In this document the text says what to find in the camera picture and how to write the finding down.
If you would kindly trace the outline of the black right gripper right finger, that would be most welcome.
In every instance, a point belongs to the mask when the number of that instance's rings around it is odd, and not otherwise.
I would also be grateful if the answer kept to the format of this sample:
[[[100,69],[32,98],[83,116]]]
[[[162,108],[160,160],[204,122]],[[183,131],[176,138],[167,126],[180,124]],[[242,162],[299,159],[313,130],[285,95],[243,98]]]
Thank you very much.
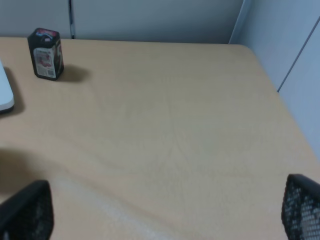
[[[302,174],[287,176],[281,221],[289,240],[320,238],[320,184]]]

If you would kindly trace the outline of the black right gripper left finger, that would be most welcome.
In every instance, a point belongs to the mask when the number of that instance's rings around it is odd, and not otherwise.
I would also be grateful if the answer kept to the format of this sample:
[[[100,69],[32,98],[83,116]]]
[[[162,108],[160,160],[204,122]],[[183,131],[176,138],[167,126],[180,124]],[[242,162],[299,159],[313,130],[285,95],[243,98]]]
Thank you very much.
[[[49,240],[54,229],[50,184],[36,180],[0,204],[2,240]]]

